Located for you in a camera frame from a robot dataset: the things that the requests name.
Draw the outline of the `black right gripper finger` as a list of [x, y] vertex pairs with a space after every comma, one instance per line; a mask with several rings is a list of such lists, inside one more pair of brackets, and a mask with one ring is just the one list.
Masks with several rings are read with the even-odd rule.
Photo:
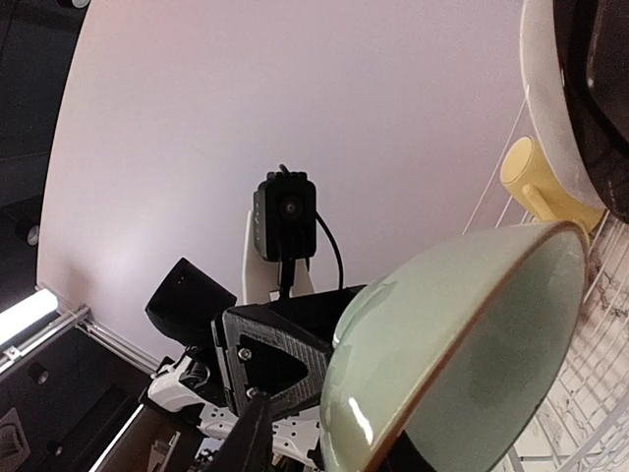
[[210, 470], [268, 471], [273, 457], [268, 396], [257, 393], [210, 462]]

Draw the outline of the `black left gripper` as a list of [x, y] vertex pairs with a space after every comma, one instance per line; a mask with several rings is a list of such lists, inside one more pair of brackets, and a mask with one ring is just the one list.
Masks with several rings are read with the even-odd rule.
[[186, 259], [159, 285], [145, 311], [192, 362], [175, 386], [240, 416], [264, 396], [282, 420], [319, 405], [334, 330], [362, 286], [237, 305], [237, 298]]

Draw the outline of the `celadon green bowl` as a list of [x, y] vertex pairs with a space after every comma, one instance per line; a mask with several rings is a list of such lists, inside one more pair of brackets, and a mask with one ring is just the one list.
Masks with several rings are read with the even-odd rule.
[[320, 401], [327, 471], [488, 471], [549, 393], [585, 288], [571, 221], [434, 246], [344, 310]]

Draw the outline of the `yellow ceramic mug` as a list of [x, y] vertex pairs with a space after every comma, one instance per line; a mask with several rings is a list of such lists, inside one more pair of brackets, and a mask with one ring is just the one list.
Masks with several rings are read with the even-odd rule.
[[532, 137], [520, 138], [506, 153], [500, 182], [538, 221], [574, 221], [589, 234], [603, 217], [602, 209], [582, 204], [560, 185], [540, 144]]

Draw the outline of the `pale green round plate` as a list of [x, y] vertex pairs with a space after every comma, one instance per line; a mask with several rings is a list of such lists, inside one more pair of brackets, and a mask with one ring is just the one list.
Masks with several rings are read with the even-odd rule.
[[528, 0], [523, 3], [519, 47], [529, 113], [554, 177], [577, 201], [589, 207], [604, 208], [572, 130], [550, 1]]

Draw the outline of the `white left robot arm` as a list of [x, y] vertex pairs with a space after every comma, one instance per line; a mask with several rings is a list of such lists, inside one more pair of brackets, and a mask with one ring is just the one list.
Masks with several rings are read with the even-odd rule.
[[225, 439], [262, 394], [270, 404], [274, 452], [321, 469], [318, 406], [333, 332], [361, 289], [239, 306], [234, 294], [180, 259], [145, 311], [185, 350], [177, 360], [162, 360], [143, 403], [206, 437]]

